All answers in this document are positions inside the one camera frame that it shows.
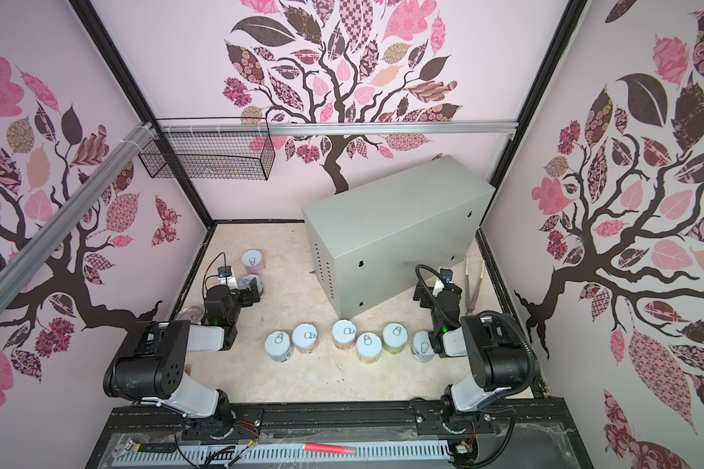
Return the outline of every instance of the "can lid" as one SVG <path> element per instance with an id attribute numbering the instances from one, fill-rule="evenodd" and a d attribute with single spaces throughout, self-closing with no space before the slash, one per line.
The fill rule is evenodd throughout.
<path id="1" fill-rule="evenodd" d="M 381 339 L 374 333 L 365 333 L 357 338 L 357 353 L 371 359 L 381 354 Z"/>
<path id="2" fill-rule="evenodd" d="M 288 333 L 276 331 L 269 334 L 269 337 L 263 343 L 263 348 L 271 356 L 282 356 L 290 350 L 291 345 L 292 342 Z"/>
<path id="3" fill-rule="evenodd" d="M 312 324 L 300 324 L 292 332 L 292 342 L 300 348 L 308 348 L 318 340 L 318 331 Z"/>
<path id="4" fill-rule="evenodd" d="M 419 356 L 427 357 L 435 355 L 427 331 L 420 331 L 414 335 L 412 339 L 412 350 Z"/>
<path id="5" fill-rule="evenodd" d="M 407 330 L 402 324 L 391 323 L 384 327 L 384 342 L 389 347 L 403 347 L 407 339 Z"/>
<path id="6" fill-rule="evenodd" d="M 357 328 L 352 321 L 341 319 L 331 328 L 331 336 L 340 344 L 348 344 L 357 337 Z"/>
<path id="7" fill-rule="evenodd" d="M 242 258 L 240 260 L 242 261 L 243 266 L 257 266 L 261 260 L 263 259 L 263 255 L 260 253 L 258 249 L 251 249 L 245 254 L 242 255 Z"/>

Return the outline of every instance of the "wires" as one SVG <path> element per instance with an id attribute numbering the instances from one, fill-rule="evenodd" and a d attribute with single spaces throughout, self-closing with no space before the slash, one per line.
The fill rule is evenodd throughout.
<path id="1" fill-rule="evenodd" d="M 435 269 L 433 269 L 432 267 L 428 267 L 424 264 L 417 264 L 414 267 L 414 275 L 417 276 L 417 280 L 420 282 L 420 285 L 422 285 L 422 288 L 425 290 L 425 293 L 428 295 L 428 298 L 430 298 L 430 301 L 432 301 L 433 305 L 435 305 L 435 309 L 438 310 L 438 313 L 441 314 L 443 319 L 447 323 L 449 323 L 451 325 L 451 327 L 457 327 L 457 328 L 460 327 L 459 321 L 458 320 L 454 321 L 453 319 L 451 319 L 449 316 L 446 315 L 444 310 L 441 308 L 441 304 L 438 303 L 438 300 L 436 300 L 435 296 L 433 296 L 433 292 L 430 291 L 430 288 L 428 288 L 427 285 L 425 285 L 425 281 L 422 280 L 422 274 L 420 274 L 420 269 L 425 269 L 428 272 L 432 273 L 434 276 L 436 276 L 443 283 L 443 285 L 447 284 L 448 282 L 446 282 L 446 280 L 443 278 L 443 276 L 440 273 L 436 272 Z"/>
<path id="2" fill-rule="evenodd" d="M 203 271 L 203 282 L 201 282 L 201 296 L 203 297 L 203 299 L 207 298 L 207 280 L 211 277 L 218 277 L 218 276 L 208 276 L 207 277 L 207 274 L 208 274 L 208 270 L 214 265 L 214 262 L 216 262 L 216 259 L 218 259 L 219 256 L 224 257 L 224 268 L 226 269 L 226 254 L 224 252 L 220 252 L 211 261 L 211 263 L 208 265 L 207 269 Z"/>

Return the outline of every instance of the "tree trunk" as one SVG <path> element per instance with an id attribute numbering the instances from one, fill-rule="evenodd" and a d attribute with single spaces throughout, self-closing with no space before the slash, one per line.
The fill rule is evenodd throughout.
<path id="1" fill-rule="evenodd" d="M 343 175 L 341 175 L 341 168 L 336 163 L 336 160 L 344 152 L 345 138 L 343 135 L 329 135 L 328 138 L 331 140 L 331 150 L 326 156 L 326 161 L 323 163 L 323 168 L 331 176 L 331 180 L 334 182 L 334 187 L 336 188 L 335 193 L 340 193 L 347 191 L 350 186 L 347 184 L 347 180 Z"/>

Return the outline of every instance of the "pink wall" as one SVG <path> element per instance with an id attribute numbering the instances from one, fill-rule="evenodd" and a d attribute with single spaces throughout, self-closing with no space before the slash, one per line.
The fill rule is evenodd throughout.
<path id="1" fill-rule="evenodd" d="M 0 268 L 137 123 L 66 2 L 0 2 Z M 0 316 L 0 467 L 85 464 L 125 328 L 165 317 L 204 232 L 137 158 L 116 179 Z"/>
<path id="2" fill-rule="evenodd" d="M 704 467 L 704 0 L 591 3 L 485 226 L 594 466 Z"/>
<path id="3" fill-rule="evenodd" d="M 192 5 L 145 1 L 95 2 L 95 6 L 160 118 L 256 112 L 267 113 L 269 119 L 281 118 L 281 122 L 346 122 L 347 112 L 354 105 L 352 120 L 369 122 L 396 111 L 402 99 L 407 101 L 402 108 L 406 113 L 421 109 L 423 116 L 429 116 L 425 109 L 442 104 L 444 108 L 434 109 L 433 116 L 456 120 L 515 119 L 566 4 L 563 0 L 319 3 L 331 5 L 328 17 L 317 11 L 313 2 L 283 2 L 282 6 L 280 2 L 252 0 L 210 0 Z M 352 22 L 345 22 L 348 15 L 342 5 L 358 5 L 363 11 L 369 6 L 371 14 L 363 15 L 363 22 L 366 17 L 371 21 L 369 29 L 345 27 Z M 302 15 L 309 20 L 307 24 L 318 25 L 318 29 L 303 29 Z M 263 37 L 251 26 L 253 18 L 274 21 L 274 26 L 286 28 L 291 36 Z M 338 24 L 344 43 L 351 43 L 348 61 L 343 55 L 332 57 L 327 53 L 323 57 L 330 70 L 327 71 L 318 58 L 305 57 L 303 62 L 293 55 L 305 50 L 320 55 L 321 46 L 328 48 Z M 157 46 L 142 41 L 142 32 L 146 37 L 155 35 Z M 413 71 L 405 76 L 410 70 L 410 54 L 426 42 L 422 57 L 413 61 Z M 249 50 L 243 52 L 240 47 Z M 262 50 L 256 52 L 256 47 L 263 47 L 270 55 Z M 377 61 L 372 60 L 376 54 L 372 47 L 377 50 Z M 243 53 L 248 65 L 242 63 Z M 235 70 L 235 61 L 240 73 Z M 286 72 L 282 76 L 277 67 L 308 72 L 307 89 L 303 88 L 302 76 L 292 78 Z M 370 69 L 370 73 L 363 77 L 360 71 L 356 81 L 355 68 Z M 411 82 L 403 86 L 405 78 Z M 338 94 L 333 86 L 335 80 L 339 83 Z M 426 83 L 433 87 L 440 83 L 441 93 L 407 91 Z M 278 91 L 282 88 L 290 91 Z M 372 103 L 366 91 L 381 93 L 375 107 L 366 109 Z M 267 92 L 272 93 L 272 101 Z M 323 110 L 331 101 L 335 105 L 327 115 Z M 450 106 L 460 108 L 449 110 Z M 400 113 L 393 120 L 401 121 L 405 116 Z M 357 153 L 350 161 L 345 150 L 348 143 L 337 145 L 335 141 L 327 154 L 320 151 L 318 159 L 306 158 L 307 164 L 295 158 L 287 161 L 285 143 L 280 140 L 268 182 L 200 179 L 194 183 L 215 218 L 299 218 L 302 206 L 309 202 L 428 161 L 439 153 L 451 154 L 487 179 L 505 144 L 503 134 L 429 135 L 427 139 L 431 141 L 422 138 L 411 145 L 367 137 L 371 143 L 359 142 L 366 149 L 367 158 Z M 307 143 L 295 142 L 294 146 Z M 320 136 L 310 142 L 313 147 L 323 149 Z"/>

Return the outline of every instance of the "zip tie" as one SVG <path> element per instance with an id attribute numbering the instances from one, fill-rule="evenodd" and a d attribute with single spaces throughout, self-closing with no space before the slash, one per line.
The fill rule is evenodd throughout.
<path id="1" fill-rule="evenodd" d="M 120 142 L 121 142 L 121 143 L 125 143 L 125 142 L 132 143 L 133 145 L 135 145 L 135 146 L 138 147 L 138 149 L 140 150 L 139 153 L 143 153 L 143 148 L 141 148 L 141 145 L 139 145 L 139 144 L 136 143 L 136 142 L 133 142 L 132 140 L 122 140 L 122 139 L 120 139 Z"/>
<path id="2" fill-rule="evenodd" d="M 157 139 L 157 136 L 154 135 L 154 132 L 152 132 L 150 128 L 148 128 L 148 127 L 146 127 L 146 126 L 144 126 L 144 125 L 137 125 L 135 128 L 142 128 L 142 129 L 146 130 L 147 132 L 149 132 L 149 133 L 151 134 L 151 138 L 152 138 L 152 139 L 154 139 L 154 140 Z"/>

